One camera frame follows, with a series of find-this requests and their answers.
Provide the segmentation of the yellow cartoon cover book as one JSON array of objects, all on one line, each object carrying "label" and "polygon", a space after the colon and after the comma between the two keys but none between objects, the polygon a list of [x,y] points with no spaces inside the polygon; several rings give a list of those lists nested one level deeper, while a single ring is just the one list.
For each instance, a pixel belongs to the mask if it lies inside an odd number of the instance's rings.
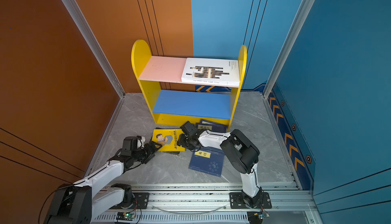
[{"label": "yellow cartoon cover book", "polygon": [[181,129],[155,129],[152,141],[160,144],[160,152],[184,152],[185,148],[178,145],[179,136],[183,134]]}]

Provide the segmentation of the white book brown pattern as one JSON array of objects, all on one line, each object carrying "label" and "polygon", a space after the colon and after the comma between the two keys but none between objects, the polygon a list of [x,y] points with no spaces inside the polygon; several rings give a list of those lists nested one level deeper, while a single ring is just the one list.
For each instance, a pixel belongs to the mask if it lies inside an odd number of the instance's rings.
[{"label": "white book brown pattern", "polygon": [[240,83],[237,60],[187,58],[181,82],[188,84],[238,87]]}]

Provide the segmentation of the black book yellow title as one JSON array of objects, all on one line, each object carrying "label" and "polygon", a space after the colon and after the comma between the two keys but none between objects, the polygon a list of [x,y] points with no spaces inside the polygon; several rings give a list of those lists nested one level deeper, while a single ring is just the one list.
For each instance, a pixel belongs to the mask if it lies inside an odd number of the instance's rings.
[{"label": "black book yellow title", "polygon": [[165,144],[162,152],[173,155],[179,155],[181,152],[184,152],[185,148],[177,145],[178,138],[181,134],[183,134],[183,132],[178,128],[163,130],[162,135],[165,140]]}]

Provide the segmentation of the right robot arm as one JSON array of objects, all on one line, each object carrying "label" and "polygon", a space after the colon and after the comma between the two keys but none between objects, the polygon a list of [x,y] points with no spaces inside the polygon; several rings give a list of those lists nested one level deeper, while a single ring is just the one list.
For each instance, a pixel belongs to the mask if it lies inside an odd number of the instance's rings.
[{"label": "right robot arm", "polygon": [[238,129],[232,132],[214,132],[197,129],[187,121],[180,126],[183,134],[178,145],[193,152],[203,148],[222,150],[231,165],[240,173],[242,197],[247,207],[262,207],[263,190],[259,183],[259,149]]}]

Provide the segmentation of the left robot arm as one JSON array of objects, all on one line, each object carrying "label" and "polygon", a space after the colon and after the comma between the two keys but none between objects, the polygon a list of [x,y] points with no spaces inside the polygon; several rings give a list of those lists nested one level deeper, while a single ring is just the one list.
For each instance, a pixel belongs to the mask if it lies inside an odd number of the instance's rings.
[{"label": "left robot arm", "polygon": [[104,188],[127,171],[150,161],[162,147],[142,136],[126,137],[123,146],[103,167],[72,184],[63,184],[53,193],[53,199],[43,221],[45,224],[89,224],[94,218],[114,206],[138,209],[131,185],[116,183]]}]

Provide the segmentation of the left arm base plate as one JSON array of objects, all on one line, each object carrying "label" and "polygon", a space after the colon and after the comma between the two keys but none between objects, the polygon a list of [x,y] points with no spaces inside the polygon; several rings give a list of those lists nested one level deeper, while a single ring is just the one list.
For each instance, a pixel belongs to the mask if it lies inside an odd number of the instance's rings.
[{"label": "left arm base plate", "polygon": [[110,208],[110,210],[133,210],[136,209],[147,209],[149,203],[150,194],[148,192],[134,192],[133,200],[131,204],[118,204]]}]

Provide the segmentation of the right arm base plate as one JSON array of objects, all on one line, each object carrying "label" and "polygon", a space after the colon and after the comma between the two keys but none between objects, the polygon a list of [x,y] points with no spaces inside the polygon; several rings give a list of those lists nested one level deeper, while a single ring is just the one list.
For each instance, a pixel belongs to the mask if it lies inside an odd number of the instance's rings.
[{"label": "right arm base plate", "polygon": [[231,192],[229,194],[230,206],[232,209],[271,209],[272,203],[269,193],[259,191],[254,197],[242,192]]}]

